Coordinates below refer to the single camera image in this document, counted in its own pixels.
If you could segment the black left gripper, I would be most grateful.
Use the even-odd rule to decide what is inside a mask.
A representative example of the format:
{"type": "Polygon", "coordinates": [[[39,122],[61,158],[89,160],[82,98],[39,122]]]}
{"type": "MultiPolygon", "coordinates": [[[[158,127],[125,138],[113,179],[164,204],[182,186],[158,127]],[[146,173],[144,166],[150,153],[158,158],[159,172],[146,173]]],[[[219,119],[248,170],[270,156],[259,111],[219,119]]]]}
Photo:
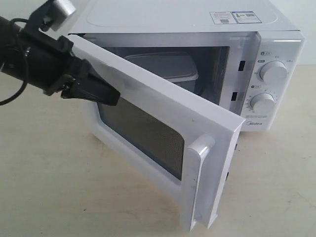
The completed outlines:
{"type": "Polygon", "coordinates": [[[20,91],[30,84],[47,96],[61,91],[63,99],[116,106],[120,92],[103,78],[91,74],[91,64],[75,56],[73,47],[74,43],[64,36],[53,39],[40,32],[19,33],[20,91]]]}

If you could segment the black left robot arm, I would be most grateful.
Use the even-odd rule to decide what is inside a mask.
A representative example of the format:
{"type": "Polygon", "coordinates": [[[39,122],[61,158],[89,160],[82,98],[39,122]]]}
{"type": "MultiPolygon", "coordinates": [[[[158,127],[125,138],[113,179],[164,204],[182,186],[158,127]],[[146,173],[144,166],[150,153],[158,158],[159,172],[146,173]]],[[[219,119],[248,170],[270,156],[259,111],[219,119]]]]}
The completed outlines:
{"type": "Polygon", "coordinates": [[[32,85],[47,96],[60,93],[63,99],[83,99],[108,106],[116,106],[120,92],[106,82],[86,59],[73,54],[73,42],[66,37],[54,39],[51,47],[48,35],[39,40],[16,25],[27,19],[0,19],[0,71],[22,81],[12,96],[2,100],[6,105],[17,99],[32,85]]]}

